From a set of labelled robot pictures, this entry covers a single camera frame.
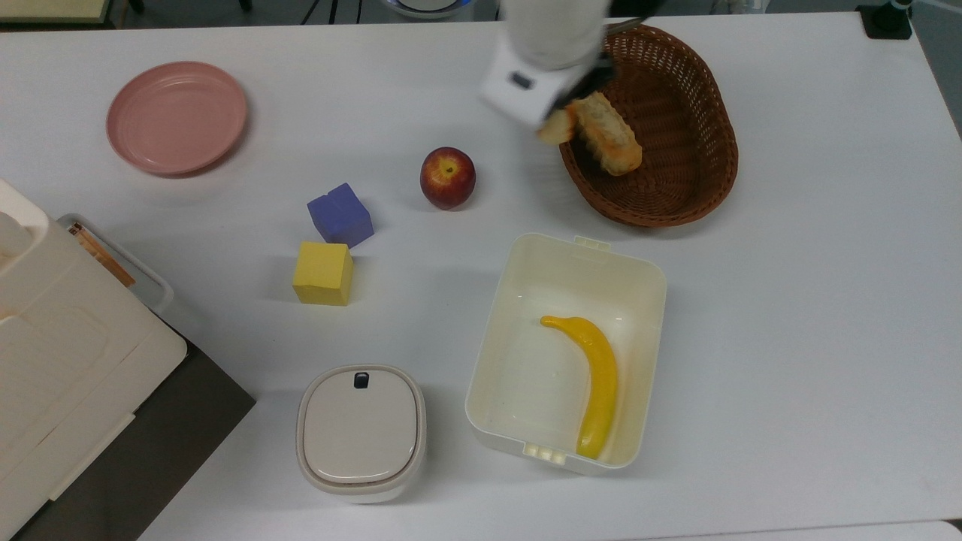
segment yellow banana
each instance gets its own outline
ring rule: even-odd
[[[569,336],[588,357],[591,371],[591,393],[588,407],[581,420],[577,453],[598,458],[608,440],[615,418],[615,399],[618,396],[618,365],[611,344],[594,323],[584,318],[556,318],[544,316],[542,325],[556,328]]]

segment white table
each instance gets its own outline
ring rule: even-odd
[[[712,66],[741,150],[688,226],[615,225],[554,148],[476,97],[495,23],[0,35],[0,177],[79,212],[178,294],[166,314],[258,404],[145,539],[625,539],[962,516],[962,143],[913,38],[855,13],[653,19]],[[137,51],[109,63],[104,50]],[[249,130],[192,179],[111,151],[114,94],[155,64],[219,65]],[[436,211],[425,154],[479,185]],[[376,233],[346,308],[298,304],[305,204],[350,182]],[[463,400],[511,242],[583,235],[669,280],[642,451],[578,477],[479,445]],[[312,378],[394,364],[424,387],[426,475],[396,504],[301,478]]]
[[[962,533],[945,522],[809,528],[672,537],[671,541],[958,541]]]

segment wicker basket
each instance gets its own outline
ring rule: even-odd
[[[618,77],[602,93],[634,130],[642,166],[602,170],[577,137],[561,145],[574,184],[603,216],[665,227],[700,219],[735,182],[738,146],[715,78],[685,43],[649,26],[608,37]]]

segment black button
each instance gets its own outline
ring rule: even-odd
[[[521,75],[520,71],[511,72],[511,82],[518,85],[519,87],[530,90],[531,87],[535,86],[535,82],[527,77]]]
[[[354,374],[354,388],[366,389],[368,380],[370,380],[370,376],[367,375],[367,372],[358,372]]]

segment white container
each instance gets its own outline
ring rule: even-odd
[[[651,396],[665,275],[608,245],[528,234],[501,274],[465,409],[484,445],[579,474],[623,468],[638,455]],[[584,352],[542,316],[585,318],[618,363],[615,419],[597,460],[575,452],[589,395]]]
[[[0,539],[55,500],[187,353],[66,230],[0,180]]]
[[[354,503],[396,498],[426,445],[424,396],[385,365],[336,368],[311,383],[297,416],[297,462],[324,492]]]

